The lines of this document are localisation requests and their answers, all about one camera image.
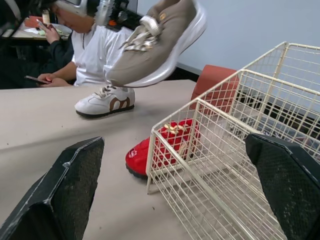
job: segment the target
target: beige shoe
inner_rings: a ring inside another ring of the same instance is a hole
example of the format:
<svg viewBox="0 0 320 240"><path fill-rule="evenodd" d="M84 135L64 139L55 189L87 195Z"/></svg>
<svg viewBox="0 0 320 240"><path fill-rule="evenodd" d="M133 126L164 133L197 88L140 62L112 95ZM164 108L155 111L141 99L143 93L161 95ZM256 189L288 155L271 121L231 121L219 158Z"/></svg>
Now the beige shoe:
<svg viewBox="0 0 320 240"><path fill-rule="evenodd" d="M179 55L205 31L206 15L193 0L162 0L140 23L107 74L114 86L146 87L169 77Z"/></svg>

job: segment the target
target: desk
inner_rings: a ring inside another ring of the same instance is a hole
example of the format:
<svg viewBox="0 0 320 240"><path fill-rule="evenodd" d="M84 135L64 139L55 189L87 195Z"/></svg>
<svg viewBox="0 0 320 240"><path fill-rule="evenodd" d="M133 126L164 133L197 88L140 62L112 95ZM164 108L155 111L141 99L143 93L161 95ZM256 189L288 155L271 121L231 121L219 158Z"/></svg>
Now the desk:
<svg viewBox="0 0 320 240"><path fill-rule="evenodd" d="M94 120L78 116L74 105L98 87L2 90L0 224L64 148L103 136L105 152L84 239L189 240L162 196L147 195L146 183L128 173L125 155L152 126L186 104L194 87L178 80L139 88L133 110Z"/></svg>
<svg viewBox="0 0 320 240"><path fill-rule="evenodd" d="M7 38L10 36L10 34L12 34L13 30L12 29L9 29L7 30L3 35L2 37L3 38ZM12 39L16 39L16 40L30 40L30 39L33 39L33 40L46 40L46 37L45 36L41 36L39 34L35 34L33 32L27 32L27 31L24 31L23 29L18 29L15 34L12 36Z"/></svg>
<svg viewBox="0 0 320 240"><path fill-rule="evenodd" d="M24 31L26 26L22 25L10 39L13 46L48 46L46 36L35 34L33 32ZM7 30L1 38L8 38L13 32L12 29Z"/></svg>

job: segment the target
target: shoe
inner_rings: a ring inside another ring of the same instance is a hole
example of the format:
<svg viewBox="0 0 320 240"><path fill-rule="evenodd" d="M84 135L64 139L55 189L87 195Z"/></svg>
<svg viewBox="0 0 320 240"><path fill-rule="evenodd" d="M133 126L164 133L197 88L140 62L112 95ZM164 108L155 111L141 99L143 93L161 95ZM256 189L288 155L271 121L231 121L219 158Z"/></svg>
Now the shoe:
<svg viewBox="0 0 320 240"><path fill-rule="evenodd" d="M162 0L144 16L107 74L114 86L142 88L175 70L179 55L206 29L204 9L193 0Z"/></svg>
<svg viewBox="0 0 320 240"><path fill-rule="evenodd" d="M135 91L132 88L107 85L100 92L76 103L77 114L86 118L100 118L109 114L127 111L135 107Z"/></svg>
<svg viewBox="0 0 320 240"><path fill-rule="evenodd" d="M174 150L179 153L179 155L183 159L187 158L188 142L190 139L192 124L192 119L185 119L179 123L173 121L171 123L165 124L164 127L159 130L161 136L173 147ZM200 138L198 124L196 124L195 126L194 136L195 140L193 141L193 144L196 145L197 139ZM150 138L148 137L147 139L136 145L134 148L132 148L125 156L126 168L131 174L140 179L148 178L146 168L148 161L149 143ZM171 153L165 148L162 143L159 143L158 139L155 140L155 146L158 146L158 148L154 149L155 154L159 156L161 160L163 159L164 155L171 164L174 164L176 162L176 159L171 155ZM162 161L158 162L157 165L158 167L161 167Z"/></svg>

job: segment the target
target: white wire basket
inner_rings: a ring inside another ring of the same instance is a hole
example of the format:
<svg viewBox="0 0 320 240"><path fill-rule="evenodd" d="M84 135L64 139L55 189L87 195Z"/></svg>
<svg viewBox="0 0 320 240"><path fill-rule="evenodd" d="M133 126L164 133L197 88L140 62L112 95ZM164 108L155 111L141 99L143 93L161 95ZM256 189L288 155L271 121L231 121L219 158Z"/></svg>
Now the white wire basket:
<svg viewBox="0 0 320 240"><path fill-rule="evenodd" d="M245 139L282 138L319 161L319 113L320 47L283 42L152 128L147 191L162 193L193 240L286 239ZM170 125L185 119L187 130Z"/></svg>

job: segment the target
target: red slipper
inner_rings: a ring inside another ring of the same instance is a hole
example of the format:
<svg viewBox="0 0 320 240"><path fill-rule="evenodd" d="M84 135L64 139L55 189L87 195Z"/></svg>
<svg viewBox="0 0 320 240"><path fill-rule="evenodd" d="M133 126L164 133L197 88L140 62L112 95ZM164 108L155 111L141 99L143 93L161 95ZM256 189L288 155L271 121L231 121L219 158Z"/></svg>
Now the red slipper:
<svg viewBox="0 0 320 240"><path fill-rule="evenodd" d="M192 119L185 119L179 122L179 124L173 121L171 123L165 124L164 127L159 130L161 136L173 147L174 150L176 150L180 154L182 158L185 158L187 154L192 123ZM198 124L196 126L196 132L194 133L194 135L197 139L200 138ZM146 167L148 160L147 158L149 142L150 138L148 137L147 139L136 145L134 148L132 148L125 156L126 168L137 178L148 178ZM160 161L157 163L158 167L161 167L162 164L168 165L168 161L170 161L171 164L174 164L176 162L176 159L165 148L165 146L159 142L157 138L155 140L154 154L157 156L157 159L160 159Z"/></svg>

